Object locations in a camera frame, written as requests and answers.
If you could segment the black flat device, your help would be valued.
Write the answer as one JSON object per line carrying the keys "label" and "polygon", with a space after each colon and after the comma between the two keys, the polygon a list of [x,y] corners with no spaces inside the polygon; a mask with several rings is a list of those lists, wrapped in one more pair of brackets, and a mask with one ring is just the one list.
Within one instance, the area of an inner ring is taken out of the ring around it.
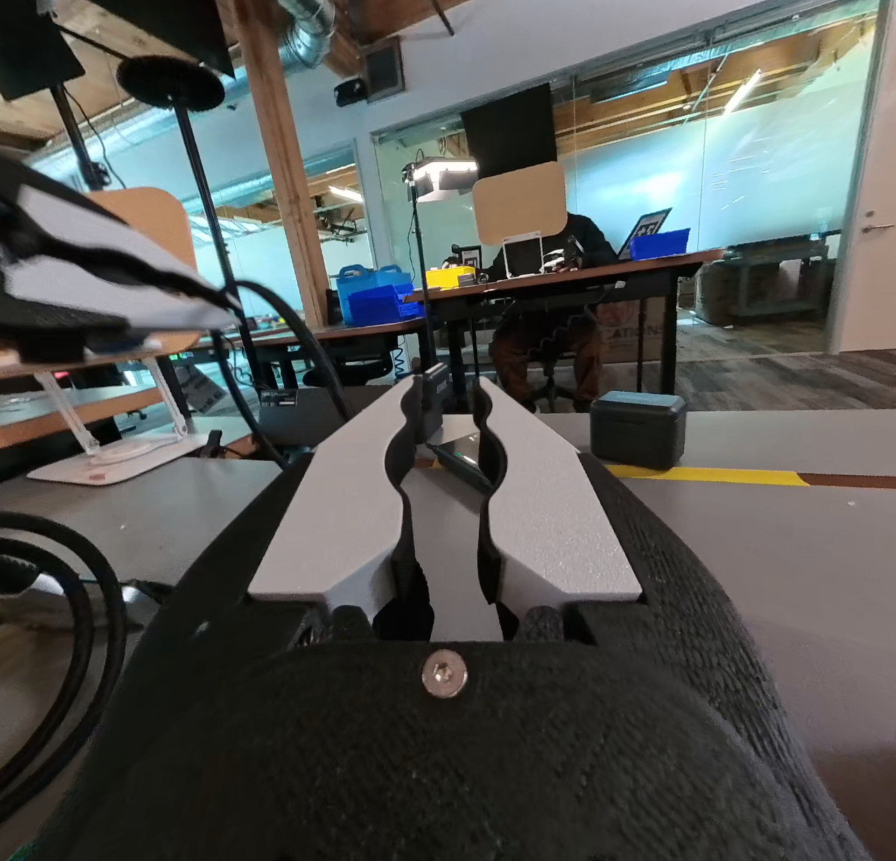
{"label": "black flat device", "polygon": [[346,422],[322,387],[263,389],[258,423],[276,447],[315,448]]}

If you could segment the studio light panel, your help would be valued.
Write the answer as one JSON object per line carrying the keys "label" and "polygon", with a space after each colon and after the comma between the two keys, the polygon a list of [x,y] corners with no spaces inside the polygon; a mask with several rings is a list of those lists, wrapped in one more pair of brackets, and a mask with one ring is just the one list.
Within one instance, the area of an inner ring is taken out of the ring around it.
{"label": "studio light panel", "polygon": [[420,288],[423,293],[425,330],[424,338],[420,340],[420,360],[423,370],[428,370],[437,362],[437,354],[419,206],[421,201],[439,201],[446,195],[469,193],[478,178],[478,165],[469,158],[420,157],[405,165],[401,177],[409,194],[411,235],[417,245]]}

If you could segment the cardboard box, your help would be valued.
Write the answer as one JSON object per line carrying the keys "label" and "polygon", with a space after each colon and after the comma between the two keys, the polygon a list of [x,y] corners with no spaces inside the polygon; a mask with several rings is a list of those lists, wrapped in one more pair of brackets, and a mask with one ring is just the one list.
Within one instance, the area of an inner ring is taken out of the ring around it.
{"label": "cardboard box", "polygon": [[661,358],[664,298],[625,300],[597,307],[604,364],[636,363],[641,347],[643,362]]}

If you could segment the yellow tape strip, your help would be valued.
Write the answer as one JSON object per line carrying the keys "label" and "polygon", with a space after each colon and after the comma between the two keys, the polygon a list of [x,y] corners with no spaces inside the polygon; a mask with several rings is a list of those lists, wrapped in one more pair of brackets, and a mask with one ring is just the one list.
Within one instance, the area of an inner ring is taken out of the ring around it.
{"label": "yellow tape strip", "polygon": [[810,486],[799,473],[789,471],[677,466],[661,472],[624,464],[610,464],[608,470],[621,479],[756,486]]}

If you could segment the wooden post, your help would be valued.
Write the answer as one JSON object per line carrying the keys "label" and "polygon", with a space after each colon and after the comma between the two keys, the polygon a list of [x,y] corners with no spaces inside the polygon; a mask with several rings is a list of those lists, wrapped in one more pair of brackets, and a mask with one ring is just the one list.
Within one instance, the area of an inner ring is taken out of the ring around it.
{"label": "wooden post", "polygon": [[328,326],[329,279],[275,27],[273,0],[232,0],[263,147],[305,319]]}

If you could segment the blue plastic bin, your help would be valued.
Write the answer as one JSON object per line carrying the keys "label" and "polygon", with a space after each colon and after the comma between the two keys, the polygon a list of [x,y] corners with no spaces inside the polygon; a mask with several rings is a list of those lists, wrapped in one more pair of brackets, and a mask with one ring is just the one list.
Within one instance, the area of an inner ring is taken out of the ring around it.
{"label": "blue plastic bin", "polygon": [[414,291],[414,285],[407,283],[354,292],[347,299],[350,324],[355,327],[381,326],[424,317],[422,303],[406,300]]}
{"label": "blue plastic bin", "polygon": [[629,243],[630,259],[644,261],[683,255],[688,249],[690,233],[689,228],[684,228],[635,236]]}

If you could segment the black disc floor lamp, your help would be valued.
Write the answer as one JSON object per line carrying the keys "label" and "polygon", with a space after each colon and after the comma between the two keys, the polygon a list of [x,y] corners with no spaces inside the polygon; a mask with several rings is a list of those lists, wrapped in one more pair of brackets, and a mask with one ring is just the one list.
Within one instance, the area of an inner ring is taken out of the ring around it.
{"label": "black disc floor lamp", "polygon": [[236,277],[190,120],[191,113],[210,111],[224,101],[222,83],[204,66],[168,56],[140,56],[122,61],[117,80],[121,88],[138,102],[173,111],[218,257],[224,288],[237,297]]}

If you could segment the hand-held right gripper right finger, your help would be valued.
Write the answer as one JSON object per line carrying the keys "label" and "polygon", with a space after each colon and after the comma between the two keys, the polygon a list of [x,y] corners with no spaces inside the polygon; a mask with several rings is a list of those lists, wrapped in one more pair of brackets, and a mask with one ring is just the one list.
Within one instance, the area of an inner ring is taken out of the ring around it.
{"label": "hand-held right gripper right finger", "polygon": [[643,588],[580,453],[493,382],[474,387],[478,466],[488,481],[477,572],[514,617],[580,602],[632,602]]}

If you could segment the brown desk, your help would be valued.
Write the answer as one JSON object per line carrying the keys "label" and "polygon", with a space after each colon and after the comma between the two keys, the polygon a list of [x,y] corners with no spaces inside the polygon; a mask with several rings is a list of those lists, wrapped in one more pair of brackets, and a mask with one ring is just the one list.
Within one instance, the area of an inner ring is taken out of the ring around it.
{"label": "brown desk", "polygon": [[[387,361],[392,371],[392,353],[399,348],[401,339],[413,336],[418,340],[421,361],[432,363],[423,318],[412,318],[377,326],[326,326],[312,330],[315,339],[337,367],[355,363]],[[301,376],[296,363],[311,363],[310,352],[303,341],[288,327],[259,330],[250,333],[251,350],[262,374],[264,387],[299,388]]]}
{"label": "brown desk", "polygon": [[726,248],[689,254],[603,264],[585,270],[529,275],[493,284],[476,284],[436,291],[421,290],[407,300],[424,302],[427,313],[447,329],[449,369],[452,378],[450,411],[469,412],[467,370],[462,358],[465,330],[474,333],[477,321],[495,315],[491,306],[509,300],[523,306],[558,301],[561,307],[576,303],[599,304],[617,300],[663,298],[665,301],[660,354],[659,390],[676,393],[678,363],[678,283],[694,276],[705,264],[722,260]]}

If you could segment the silver ceiling duct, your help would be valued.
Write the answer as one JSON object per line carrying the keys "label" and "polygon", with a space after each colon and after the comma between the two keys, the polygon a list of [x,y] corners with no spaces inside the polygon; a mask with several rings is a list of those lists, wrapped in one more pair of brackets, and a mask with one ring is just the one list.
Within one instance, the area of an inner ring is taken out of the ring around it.
{"label": "silver ceiling duct", "polygon": [[286,62],[303,70],[318,68],[330,51],[337,27],[335,0],[272,0],[288,18],[281,51]]}

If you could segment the blue plastic tote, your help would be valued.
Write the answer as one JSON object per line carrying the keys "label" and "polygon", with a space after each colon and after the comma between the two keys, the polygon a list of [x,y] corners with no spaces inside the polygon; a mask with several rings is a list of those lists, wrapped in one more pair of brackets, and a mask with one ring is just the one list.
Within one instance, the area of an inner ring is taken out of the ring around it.
{"label": "blue plastic tote", "polygon": [[409,295],[415,289],[412,273],[404,271],[397,264],[389,264],[383,268],[371,269],[352,264],[342,268],[335,278],[335,291],[342,311],[342,321],[346,326],[354,325],[350,310],[350,297],[358,292],[374,290],[387,285],[407,286],[404,294]]}

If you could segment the grey black hdmi hub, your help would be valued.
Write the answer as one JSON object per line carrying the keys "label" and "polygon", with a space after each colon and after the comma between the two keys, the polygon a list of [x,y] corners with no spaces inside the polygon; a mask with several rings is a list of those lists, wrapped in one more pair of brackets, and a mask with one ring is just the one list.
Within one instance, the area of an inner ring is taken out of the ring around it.
{"label": "grey black hdmi hub", "polygon": [[478,463],[479,433],[473,432],[463,437],[434,443],[427,442],[426,448],[434,458],[434,463],[452,474],[464,484],[487,496],[492,490],[492,482],[482,472]]}

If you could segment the black overhead panel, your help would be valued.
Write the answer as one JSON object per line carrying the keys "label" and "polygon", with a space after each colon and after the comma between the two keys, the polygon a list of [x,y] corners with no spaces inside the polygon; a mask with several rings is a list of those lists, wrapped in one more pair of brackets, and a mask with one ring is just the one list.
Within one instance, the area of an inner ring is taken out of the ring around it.
{"label": "black overhead panel", "polygon": [[463,111],[462,125],[480,179],[557,160],[549,83]]}
{"label": "black overhead panel", "polygon": [[[233,76],[216,0],[87,0],[219,73]],[[84,75],[53,16],[57,0],[1,0],[1,92],[7,102]]]}

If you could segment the dark battery charger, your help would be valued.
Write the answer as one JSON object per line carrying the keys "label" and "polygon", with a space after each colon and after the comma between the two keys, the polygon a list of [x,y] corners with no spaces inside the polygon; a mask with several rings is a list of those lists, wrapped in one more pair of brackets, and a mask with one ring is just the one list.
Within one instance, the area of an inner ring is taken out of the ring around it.
{"label": "dark battery charger", "polygon": [[436,363],[420,374],[420,419],[415,444],[426,444],[442,429],[444,402],[451,399],[451,374],[444,363]]}

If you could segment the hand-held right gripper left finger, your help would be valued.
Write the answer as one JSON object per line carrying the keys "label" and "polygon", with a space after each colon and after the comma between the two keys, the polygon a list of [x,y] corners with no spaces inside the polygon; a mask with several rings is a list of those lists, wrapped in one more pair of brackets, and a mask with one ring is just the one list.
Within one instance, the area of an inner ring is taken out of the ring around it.
{"label": "hand-held right gripper left finger", "polygon": [[252,576],[248,596],[432,618],[402,482],[413,469],[423,379],[411,376],[323,441]]}

